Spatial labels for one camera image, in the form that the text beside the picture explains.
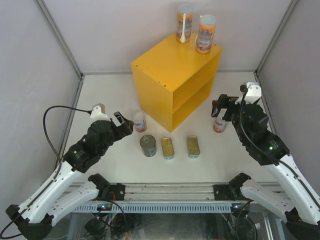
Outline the tall can with white spoon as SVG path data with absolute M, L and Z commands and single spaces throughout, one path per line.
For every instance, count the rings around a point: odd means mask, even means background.
M 176 40 L 185 44 L 190 41 L 193 21 L 193 8 L 189 4 L 177 8 Z

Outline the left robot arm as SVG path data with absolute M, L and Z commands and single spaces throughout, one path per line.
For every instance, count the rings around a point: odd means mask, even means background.
M 94 121 L 87 133 L 69 148 L 51 176 L 27 200 L 6 209 L 20 235 L 27 240 L 43 240 L 75 208 L 90 200 L 111 199 L 110 183 L 99 173 L 89 176 L 87 182 L 73 192 L 65 196 L 62 194 L 75 179 L 98 163 L 113 143 L 133 133 L 133 121 L 124 118 L 118 111 L 114 116 L 119 126 L 106 114 L 91 110 L 90 117 Z

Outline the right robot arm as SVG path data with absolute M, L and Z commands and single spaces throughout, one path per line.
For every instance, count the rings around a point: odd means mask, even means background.
M 245 173 L 229 182 L 230 195 L 255 201 L 279 217 L 297 240 L 320 238 L 320 197 L 312 190 L 294 162 L 288 147 L 268 130 L 268 116 L 256 102 L 226 94 L 212 101 L 211 116 L 222 109 L 223 120 L 231 122 L 239 141 L 248 154 L 270 172 L 285 191 L 287 198 L 264 189 Z

